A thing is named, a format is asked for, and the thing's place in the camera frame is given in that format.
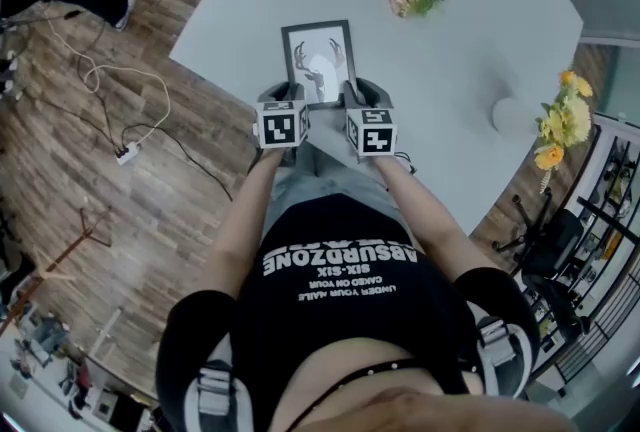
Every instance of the white cube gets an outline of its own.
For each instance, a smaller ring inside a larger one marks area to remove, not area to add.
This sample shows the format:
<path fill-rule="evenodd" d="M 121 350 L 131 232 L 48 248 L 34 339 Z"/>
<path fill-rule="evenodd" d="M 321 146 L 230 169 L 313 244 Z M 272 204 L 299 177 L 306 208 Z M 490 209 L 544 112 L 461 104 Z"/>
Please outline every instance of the white cube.
<path fill-rule="evenodd" d="M 347 109 L 347 139 L 359 156 L 393 155 L 397 137 L 390 109 Z"/>
<path fill-rule="evenodd" d="M 258 103 L 253 133 L 262 149 L 299 146 L 309 132 L 309 114 L 304 100 Z"/>

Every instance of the white table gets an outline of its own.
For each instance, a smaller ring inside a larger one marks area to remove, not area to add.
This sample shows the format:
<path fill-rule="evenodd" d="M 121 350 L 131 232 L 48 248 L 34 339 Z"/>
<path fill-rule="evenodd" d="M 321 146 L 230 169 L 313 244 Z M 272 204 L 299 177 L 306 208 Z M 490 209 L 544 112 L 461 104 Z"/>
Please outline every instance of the white table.
<path fill-rule="evenodd" d="M 503 138 L 493 103 L 513 94 L 550 101 L 578 43 L 569 0 L 445 0 L 422 19 L 392 15 L 388 0 L 202 0 L 171 57 L 250 105 L 286 80 L 280 28 L 348 19 L 358 76 L 386 89 L 397 149 L 471 232 L 528 152 L 533 137 Z M 335 112 L 311 114 L 310 140 L 356 160 Z"/>

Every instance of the white cable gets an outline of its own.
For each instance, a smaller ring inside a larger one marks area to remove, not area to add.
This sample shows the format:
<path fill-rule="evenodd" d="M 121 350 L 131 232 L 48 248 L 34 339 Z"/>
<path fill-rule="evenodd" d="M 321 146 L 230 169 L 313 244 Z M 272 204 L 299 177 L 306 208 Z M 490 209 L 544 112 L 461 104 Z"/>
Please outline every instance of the white cable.
<path fill-rule="evenodd" d="M 49 5 L 47 5 L 44 9 L 43 12 L 43 16 L 46 18 L 47 22 L 49 23 L 49 27 L 51 28 L 51 32 L 53 32 L 53 35 L 55 35 L 60 42 L 66 46 L 72 53 L 74 53 L 75 55 L 77 55 L 78 57 L 82 57 L 83 59 L 87 59 L 90 63 L 91 66 L 93 66 L 85 75 L 84 78 L 82 79 L 82 82 L 85 84 L 85 87 L 87 88 L 87 91 L 91 94 L 95 94 L 100 90 L 100 73 L 98 70 L 103 69 L 103 68 L 108 68 L 108 69 L 112 69 L 114 71 L 131 71 L 133 73 L 138 73 L 139 75 L 145 75 L 145 76 L 150 76 L 152 78 L 155 78 L 157 80 L 160 81 L 160 83 L 162 84 L 162 87 L 164 88 L 164 92 L 167 96 L 167 113 L 155 124 L 155 126 L 153 128 L 151 128 L 144 136 L 142 136 L 139 140 L 135 141 L 135 146 L 139 146 L 147 137 L 149 137 L 149 135 L 151 135 L 157 128 L 158 126 L 160 126 L 165 119 L 167 119 L 167 117 L 169 117 L 169 114 L 171 114 L 171 98 L 169 96 L 169 89 L 167 88 L 167 84 L 165 83 L 165 81 L 158 75 L 154 74 L 154 73 L 147 73 L 145 71 L 140 71 L 139 69 L 135 69 L 135 68 L 120 68 L 120 67 L 116 67 L 116 66 L 110 66 L 108 64 L 101 64 L 99 66 L 96 65 L 95 61 L 89 57 L 88 55 L 84 54 L 84 53 L 80 53 L 77 50 L 75 50 L 69 43 L 67 43 L 60 34 L 58 34 L 56 32 L 56 29 L 53 28 L 53 23 L 51 23 L 51 20 L 47 17 L 46 15 L 46 11 L 49 8 Z M 95 88 L 93 90 L 89 89 L 89 86 L 87 85 L 87 79 L 89 78 L 89 75 L 91 75 L 92 73 L 96 74 L 96 85 Z"/>

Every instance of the picture frame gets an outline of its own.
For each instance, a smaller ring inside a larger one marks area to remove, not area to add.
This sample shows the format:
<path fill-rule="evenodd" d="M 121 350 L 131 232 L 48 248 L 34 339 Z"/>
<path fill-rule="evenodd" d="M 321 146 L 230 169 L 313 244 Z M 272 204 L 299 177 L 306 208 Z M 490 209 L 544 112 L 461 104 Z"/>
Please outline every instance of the picture frame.
<path fill-rule="evenodd" d="M 343 103 L 342 85 L 356 88 L 356 72 L 348 20 L 282 27 L 287 78 L 305 90 L 310 109 Z"/>

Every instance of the vase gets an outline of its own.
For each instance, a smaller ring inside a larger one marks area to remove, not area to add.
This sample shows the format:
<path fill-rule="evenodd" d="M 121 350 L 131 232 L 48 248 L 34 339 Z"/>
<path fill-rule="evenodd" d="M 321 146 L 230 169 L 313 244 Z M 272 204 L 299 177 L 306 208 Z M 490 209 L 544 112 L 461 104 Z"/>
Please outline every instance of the vase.
<path fill-rule="evenodd" d="M 496 101 L 491 111 L 493 127 L 505 137 L 537 135 L 536 117 L 533 107 L 513 96 Z"/>

